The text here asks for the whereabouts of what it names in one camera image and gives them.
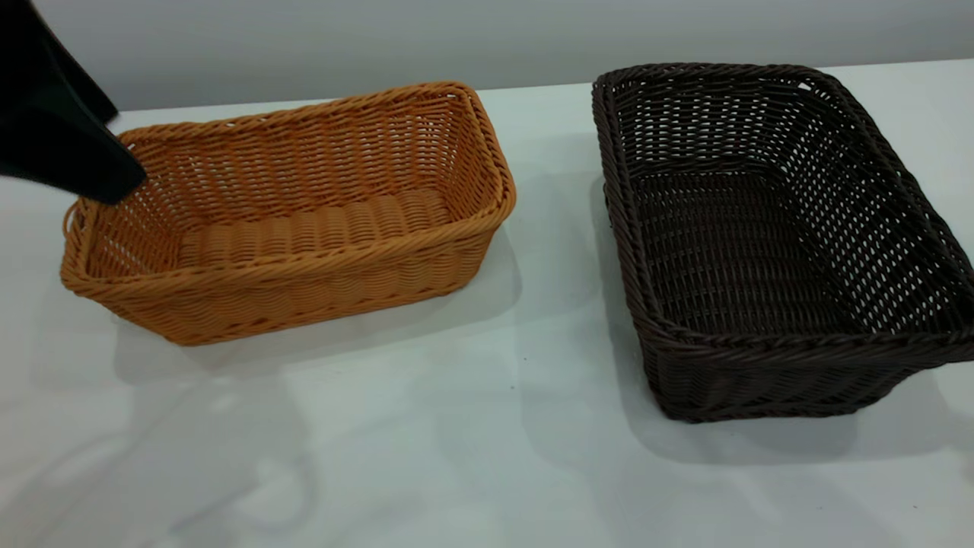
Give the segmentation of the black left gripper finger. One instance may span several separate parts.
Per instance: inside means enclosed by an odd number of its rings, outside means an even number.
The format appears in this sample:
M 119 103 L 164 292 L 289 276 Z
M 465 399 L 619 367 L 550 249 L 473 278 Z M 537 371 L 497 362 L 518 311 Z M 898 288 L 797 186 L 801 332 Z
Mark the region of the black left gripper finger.
M 1 174 L 109 206 L 148 177 L 128 147 L 55 77 L 2 101 Z
M 102 123 L 118 116 L 118 108 L 53 34 L 31 1 L 1 2 L 2 103 L 27 97 L 48 72 L 64 84 Z

